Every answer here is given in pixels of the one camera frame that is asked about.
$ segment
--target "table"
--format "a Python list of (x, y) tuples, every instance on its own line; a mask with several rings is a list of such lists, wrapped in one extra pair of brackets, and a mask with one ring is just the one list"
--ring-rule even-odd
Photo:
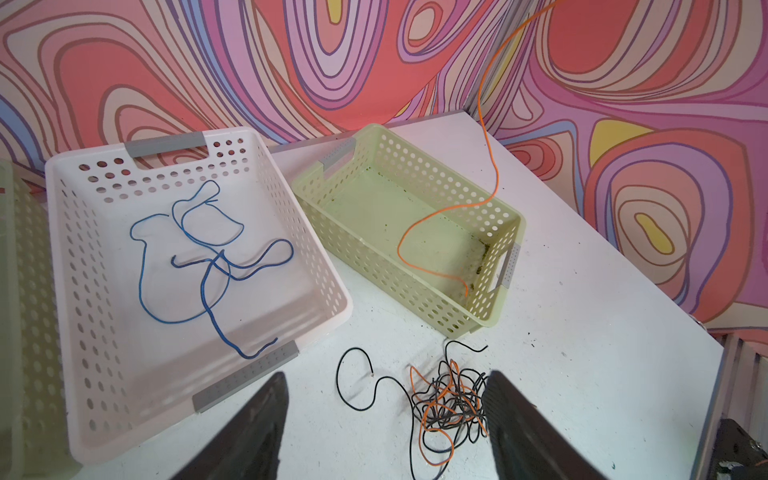
[[(459, 112), (393, 130), (477, 184), (492, 186), (482, 130)], [(336, 141), (274, 155), (289, 181)], [(467, 335), (483, 353), (455, 348), (460, 365), (502, 371), (608, 478), (688, 478), (722, 347), (496, 140), (500, 198), (528, 221), (498, 325)], [(408, 478), (409, 417), (402, 391), (382, 384), (376, 406), (338, 398), (336, 363), (366, 349), (376, 375), (429, 370), (444, 337), (333, 258), (354, 301), (351, 319), (285, 365), (290, 406), (279, 478)], [(370, 402), (362, 356), (345, 360), (342, 387)], [(111, 462), (76, 478), (170, 478), (256, 392), (255, 382)], [(432, 478), (415, 453), (419, 478)], [(443, 478), (497, 478), (487, 440), (462, 446)]]

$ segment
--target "black cable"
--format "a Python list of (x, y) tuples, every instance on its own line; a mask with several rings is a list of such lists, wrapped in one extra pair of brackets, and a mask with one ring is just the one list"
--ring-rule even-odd
[[(455, 430), (453, 435), (453, 450), (455, 452), (458, 447), (464, 445), (467, 440), (470, 443), (476, 443), (481, 437), (486, 437), (484, 427), (487, 425), (485, 418), (485, 408), (480, 401), (482, 393), (485, 391), (485, 384), (488, 377), (483, 372), (478, 372), (475, 369), (460, 369), (456, 372), (451, 368), (451, 361), (448, 358), (448, 346), (452, 343), (457, 343), (466, 349), (475, 353), (480, 353), (488, 348), (486, 345), (480, 350), (473, 349), (472, 347), (459, 342), (458, 340), (451, 340), (445, 344), (443, 349), (443, 359), (438, 363), (437, 376), (432, 378), (427, 384), (425, 390), (408, 393), (405, 386), (394, 377), (382, 376), (376, 380), (373, 386), (373, 398), (371, 403), (366, 407), (355, 407), (349, 403), (341, 393), (339, 387), (339, 371), (341, 370), (341, 364), (344, 361), (347, 353), (353, 350), (359, 350), (368, 360), (368, 367), (370, 368), (371, 375), (373, 375), (373, 364), (368, 356), (368, 353), (358, 346), (354, 346), (347, 349), (339, 359), (339, 365), (336, 366), (336, 391), (339, 393), (339, 397), (348, 407), (357, 412), (365, 412), (373, 407), (376, 403), (376, 393), (379, 389), (379, 384), (384, 379), (392, 380), (396, 383), (403, 393), (406, 394), (408, 403), (411, 406), (411, 435), (409, 437), (408, 444), (408, 460), (411, 470), (411, 478), (416, 480), (416, 476), (413, 472), (413, 433), (415, 431), (415, 422), (421, 422), (425, 418), (424, 427), (425, 431), (421, 434), (419, 442), (421, 445), (432, 453), (439, 455), (450, 453), (451, 448), (436, 449), (427, 444), (427, 433), (431, 433), (431, 429), (441, 429), (448, 433), (451, 430)], [(447, 389), (451, 384), (456, 388), (456, 391), (449, 390), (449, 394), (444, 395), (440, 400), (440, 392)], [(471, 385), (470, 392), (466, 392), (460, 385), (466, 388)], [(440, 466), (440, 470), (433, 480), (438, 480), (445, 470), (448, 468), (448, 463)]]

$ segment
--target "basket bottom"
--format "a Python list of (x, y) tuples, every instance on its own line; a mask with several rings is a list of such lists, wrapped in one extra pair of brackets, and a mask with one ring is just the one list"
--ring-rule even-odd
[[(402, 234), (416, 221), (435, 211), (434, 207), (390, 180), (375, 166), (350, 179), (324, 208), (332, 217), (397, 263), (400, 263), (397, 245)], [(444, 215), (438, 215), (416, 227), (400, 249), (400, 253), (410, 263), (435, 272), (459, 276), (470, 288), (487, 251), (485, 243)], [(415, 269), (412, 271), (464, 305), (464, 286), (459, 281)]]

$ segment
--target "cable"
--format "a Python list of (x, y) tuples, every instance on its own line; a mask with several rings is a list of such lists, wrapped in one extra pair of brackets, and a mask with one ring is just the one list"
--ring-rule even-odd
[[(175, 211), (176, 206), (180, 202), (192, 202), (192, 201), (194, 201), (194, 199), (197, 198), (197, 195), (200, 194), (200, 192), (203, 190), (203, 188), (205, 188), (205, 186), (207, 184), (209, 184), (209, 183), (213, 183), (214, 185), (216, 185), (216, 188), (217, 188), (216, 193), (210, 195), (208, 198), (206, 198), (202, 202), (198, 203), (197, 205), (194, 205), (192, 208), (190, 208), (187, 211), (185, 211), (182, 214), (181, 218), (179, 220), (177, 220), (177, 218), (176, 218), (176, 211)], [(193, 319), (196, 319), (199, 316), (207, 314), (208, 317), (210, 318), (211, 323), (214, 325), (214, 329), (216, 330), (216, 332), (218, 333), (219, 337), (221, 338), (221, 340), (224, 343), (226, 343), (228, 346), (230, 346), (232, 349), (234, 349), (244, 359), (254, 359), (259, 354), (261, 354), (267, 347), (274, 345), (277, 342), (278, 339), (275, 338), (271, 342), (265, 343), (255, 354), (247, 355), (247, 354), (245, 354), (240, 349), (240, 347), (238, 347), (237, 345), (235, 345), (234, 343), (229, 341), (229, 339), (224, 335), (224, 333), (222, 332), (221, 328), (219, 327), (219, 324), (216, 321), (216, 317), (214, 315), (213, 308), (223, 299), (224, 294), (227, 292), (227, 289), (229, 289), (230, 281), (231, 280), (234, 280), (234, 281), (237, 281), (237, 282), (240, 282), (240, 281), (243, 281), (243, 280), (247, 280), (247, 279), (251, 278), (253, 275), (255, 275), (256, 273), (260, 272), (261, 270), (263, 270), (265, 268), (269, 268), (271, 266), (284, 265), (285, 263), (288, 263), (289, 261), (291, 261), (291, 259), (293, 259), (293, 255), (294, 255), (293, 244), (289, 240), (287, 240), (287, 239), (279, 238), (277, 240), (274, 240), (264, 250), (264, 252), (261, 254), (261, 256), (255, 262), (252, 262), (252, 263), (250, 263), (248, 265), (239, 265), (237, 263), (231, 262), (229, 259), (227, 259), (227, 256), (226, 256), (224, 250), (215, 250), (214, 247), (224, 247), (224, 246), (229, 245), (230, 243), (234, 242), (235, 240), (237, 240), (240, 237), (240, 235), (242, 235), (243, 232), (245, 231), (245, 225), (243, 223), (238, 222), (237, 220), (233, 219), (232, 217), (230, 217), (226, 213), (224, 213), (219, 207), (216, 207), (215, 205), (212, 205), (213, 202), (218, 201), (218, 200), (215, 200), (215, 197), (218, 196), (219, 193), (221, 193), (221, 187), (219, 186), (219, 184), (216, 183), (213, 180), (208, 180), (205, 183), (203, 183), (202, 185), (200, 185), (200, 188), (197, 189), (197, 192), (195, 192), (195, 194), (192, 197), (190, 197), (188, 199), (182, 199), (182, 200), (175, 201), (173, 203), (173, 205), (171, 205), (170, 215), (168, 215), (168, 214), (152, 214), (152, 215), (150, 215), (148, 217), (142, 218), (142, 219), (134, 222), (131, 225), (131, 228), (129, 230), (129, 235), (130, 235), (131, 239), (135, 240), (137, 242), (142, 242), (142, 244), (144, 245), (143, 250), (142, 250), (142, 254), (141, 254), (141, 271), (139, 273), (139, 285), (138, 285), (139, 304), (141, 304), (141, 308), (144, 309), (144, 311), (147, 313), (147, 315), (151, 316), (156, 321), (158, 321), (160, 323), (165, 323), (165, 324), (185, 323), (185, 322), (189, 322), (189, 321), (191, 321)], [(229, 221), (239, 225), (240, 226), (240, 231), (234, 237), (232, 237), (231, 239), (229, 239), (228, 241), (223, 242), (223, 243), (209, 243), (209, 242), (205, 242), (204, 240), (200, 240), (199, 238), (197, 238), (194, 235), (192, 235), (191, 233), (189, 233), (189, 231), (187, 231), (186, 227), (184, 226), (184, 219), (185, 219), (185, 217), (191, 211), (193, 211), (193, 210), (195, 210), (195, 209), (197, 209), (199, 207), (202, 207), (203, 205), (206, 205), (208, 207), (212, 207), (212, 208), (215, 208), (216, 210), (218, 210), (218, 212), (221, 213), (222, 215), (224, 215)], [(178, 269), (186, 268), (188, 266), (193, 266), (193, 265), (197, 265), (197, 264), (200, 264), (200, 263), (208, 263), (208, 266), (206, 267), (206, 270), (205, 270), (205, 274), (203, 275), (203, 279), (200, 281), (200, 301), (203, 304), (203, 309), (204, 310), (202, 312), (198, 313), (197, 315), (194, 315), (194, 316), (191, 316), (189, 318), (182, 319), (182, 320), (164, 320), (164, 319), (161, 319), (160, 317), (156, 316), (155, 314), (153, 314), (147, 308), (146, 304), (144, 303), (143, 284), (144, 284), (144, 271), (145, 271), (145, 267), (146, 267), (146, 263), (147, 263), (148, 243), (147, 243), (146, 240), (143, 240), (141, 238), (136, 238), (134, 236), (134, 228), (139, 223), (143, 223), (144, 221), (149, 220), (149, 219), (154, 218), (154, 217), (170, 217), (170, 218), (172, 218), (174, 223), (176, 224), (176, 226), (181, 230), (181, 232), (184, 234), (184, 236), (187, 239), (189, 239), (190, 241), (192, 241), (196, 245), (199, 245), (201, 247), (205, 247), (208, 250), (210, 250), (211, 252), (216, 254), (216, 256), (214, 258), (212, 258), (212, 259), (211, 258), (206, 258), (206, 259), (202, 259), (202, 260), (193, 260), (193, 261), (190, 261), (190, 262), (187, 262), (187, 263), (182, 263), (181, 265), (180, 264), (176, 264), (176, 255), (173, 255), (170, 258), (171, 266), (173, 266), (174, 268), (178, 268)], [(280, 261), (278, 263), (267, 263), (265, 265), (261, 265), (261, 266), (257, 267), (259, 262), (261, 262), (261, 260), (263, 260), (263, 258), (270, 252), (272, 247), (274, 247), (276, 244), (281, 243), (281, 242), (288, 244), (288, 247), (290, 248), (290, 255), (285, 260)], [(219, 260), (223, 260), (226, 263), (226, 265), (227, 265), (227, 269), (226, 270), (218, 265), (217, 262)], [(217, 268), (217, 270), (219, 270), (221, 273), (223, 273), (224, 275), (227, 276), (227, 283), (224, 285), (224, 289), (221, 292), (221, 294), (219, 295), (219, 297), (212, 304), (209, 305), (208, 301), (205, 298), (205, 284), (208, 281), (208, 276), (210, 275), (210, 271), (213, 269), (214, 266)], [(247, 275), (244, 275), (244, 276), (234, 276), (232, 274), (232, 269), (233, 268), (240, 269), (240, 270), (248, 270), (248, 269), (254, 268), (254, 267), (257, 267), (257, 268), (255, 268), (255, 270), (253, 270), (252, 272), (250, 272), (250, 273), (248, 273)]]
[[(341, 355), (339, 364), (336, 366), (336, 391), (339, 393), (342, 402), (357, 412), (365, 412), (373, 407), (376, 403), (376, 393), (379, 390), (379, 384), (385, 379), (392, 380), (400, 387), (403, 393), (406, 394), (408, 403), (411, 406), (411, 435), (409, 437), (408, 460), (413, 480), (415, 480), (415, 474), (413, 471), (412, 441), (415, 432), (415, 422), (419, 422), (419, 451), (421, 452), (422, 457), (429, 465), (440, 468), (437, 476), (434, 477), (433, 480), (438, 480), (438, 478), (445, 472), (448, 468), (448, 463), (453, 459), (455, 450), (458, 447), (463, 445), (467, 440), (469, 440), (470, 443), (476, 443), (480, 437), (488, 437), (488, 430), (485, 426), (487, 423), (485, 419), (485, 410), (481, 402), (482, 393), (485, 390), (485, 383), (488, 377), (486, 374), (480, 373), (474, 369), (461, 370), (454, 360), (449, 359), (448, 346), (452, 343), (457, 343), (476, 353), (480, 353), (488, 348), (488, 346), (485, 346), (482, 349), (477, 350), (458, 340), (451, 340), (445, 344), (443, 350), (444, 357), (438, 364), (437, 377), (428, 381), (416, 367), (411, 366), (410, 378), (412, 393), (408, 393), (405, 386), (394, 377), (379, 377), (373, 386), (373, 398), (371, 403), (366, 407), (355, 407), (344, 398), (344, 395), (341, 393), (341, 388), (339, 387), (339, 371), (341, 370), (341, 364), (346, 355), (353, 350), (359, 350), (366, 356), (368, 367), (371, 370), (371, 375), (373, 375), (373, 365), (368, 353), (362, 348), (354, 346), (347, 349)], [(413, 379), (414, 372), (425, 384), (427, 384), (426, 388), (422, 391), (417, 391), (415, 387)], [(469, 385), (465, 385), (462, 380), (466, 380)], [(451, 437), (449, 432), (452, 430), (455, 430), (455, 433)], [(431, 447), (427, 443), (428, 433), (442, 434), (448, 439), (450, 447), (447, 449)], [(440, 462), (433, 462), (427, 458), (424, 449), (438, 455), (448, 454), (448, 457)]]
[(417, 221), (416, 223), (414, 223), (413, 225), (408, 227), (408, 230), (406, 230), (406, 232), (400, 238), (400, 243), (397, 244), (397, 256), (400, 257), (400, 260), (402, 260), (402, 262), (405, 265), (408, 265), (411, 268), (415, 268), (415, 269), (417, 269), (419, 271), (422, 271), (422, 272), (425, 272), (425, 273), (429, 273), (430, 275), (440, 276), (442, 278), (449, 278), (451, 280), (458, 280), (459, 282), (464, 284), (464, 296), (469, 296), (469, 286), (464, 281), (464, 279), (462, 279), (460, 276), (448, 275), (447, 273), (435, 272), (433, 270), (427, 270), (426, 268), (422, 268), (420, 266), (416, 266), (413, 263), (410, 263), (408, 260), (406, 260), (406, 259), (404, 259), (402, 257), (402, 255), (400, 254), (400, 247), (402, 247), (402, 243), (403, 243), (403, 241), (405, 241), (406, 236), (411, 232), (411, 230), (413, 230), (414, 227), (416, 227), (420, 223), (423, 223), (423, 222), (429, 220), (430, 218), (433, 218), (433, 217), (435, 217), (435, 216), (437, 216), (439, 214), (442, 214), (442, 213), (450, 211), (450, 210), (457, 210), (459, 208), (480, 207), (480, 206), (485, 205), (486, 203), (490, 202), (491, 200), (493, 200), (496, 197), (496, 194), (498, 193), (498, 180), (499, 180), (499, 177), (498, 177), (498, 165), (496, 165), (496, 160), (493, 158), (493, 150), (491, 148), (491, 142), (488, 139), (488, 129), (485, 127), (485, 120), (482, 117), (482, 106), (481, 106), (481, 103), (482, 103), (482, 88), (483, 88), (483, 84), (485, 83), (485, 77), (488, 75), (488, 72), (491, 70), (491, 66), (493, 66), (493, 64), (495, 63), (496, 58), (499, 56), (499, 54), (501, 54), (502, 51), (504, 51), (504, 49), (507, 47), (509, 42), (513, 38), (515, 38), (518, 35), (518, 33), (523, 31), (525, 29), (525, 27), (527, 27), (528, 24), (530, 24), (531, 22), (536, 20), (536, 18), (539, 18), (545, 12), (553, 9), (556, 4), (558, 4), (559, 2), (562, 2), (562, 1), (563, 0), (555, 0), (555, 2), (553, 2), (553, 3), (549, 4), (549, 5), (547, 5), (546, 7), (542, 8), (541, 10), (539, 10), (538, 12), (533, 14), (530, 18), (528, 18), (528, 20), (526, 20), (525, 22), (522, 22), (520, 24), (520, 26), (517, 27), (515, 29), (515, 31), (512, 32), (506, 38), (506, 40), (504, 40), (504, 42), (501, 44), (501, 46), (499, 46), (498, 50), (496, 50), (496, 53), (494, 53), (493, 57), (491, 57), (491, 61), (488, 62), (488, 66), (485, 67), (485, 70), (483, 71), (482, 77), (480, 79), (480, 85), (479, 85), (479, 88), (478, 88), (478, 116), (480, 117), (480, 125), (482, 126), (482, 133), (485, 136), (485, 145), (488, 147), (488, 155), (491, 157), (491, 164), (493, 165), (493, 170), (496, 173), (496, 184), (494, 186), (493, 193), (491, 194), (491, 196), (486, 198), (485, 200), (483, 200), (481, 202), (478, 202), (478, 203), (475, 203), (475, 204), (451, 205), (450, 207), (441, 208), (440, 210), (437, 210), (436, 212), (427, 215), (426, 217), (422, 218), (421, 220)]

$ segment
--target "basket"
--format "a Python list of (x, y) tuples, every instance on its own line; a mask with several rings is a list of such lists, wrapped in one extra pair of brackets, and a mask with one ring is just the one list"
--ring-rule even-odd
[(80, 469), (69, 455), (45, 210), (0, 162), (0, 478)]
[[(205, 147), (208, 158), (146, 170), (133, 158)], [(292, 349), (349, 318), (352, 301), (329, 257), (277, 170), (261, 136), (250, 128), (197, 132), (59, 154), (45, 168), (69, 442), (81, 463), (104, 462), (201, 411), (276, 368)], [(214, 307), (219, 327), (255, 360), (219, 338), (207, 316), (165, 325), (138, 301), (142, 244), (131, 225), (170, 213), (208, 180), (220, 187), (215, 204), (244, 225), (227, 256), (244, 264), (278, 238), (293, 243), (293, 259), (243, 282), (232, 282)], [(190, 216), (189, 231), (229, 235), (221, 215)], [(142, 223), (147, 241), (144, 302), (160, 318), (202, 310), (206, 264), (184, 270), (168, 259), (208, 257), (169, 218)], [(284, 258), (287, 246), (274, 251)], [(207, 289), (220, 292), (224, 275)]]
[(411, 263), (461, 277), (412, 270), (397, 257), (403, 232), (450, 205), (488, 193), (439, 161), (371, 124), (308, 167), (292, 184), (323, 245), (448, 338), (498, 322), (520, 251), (522, 215), (494, 199), (415, 228), (401, 248)]

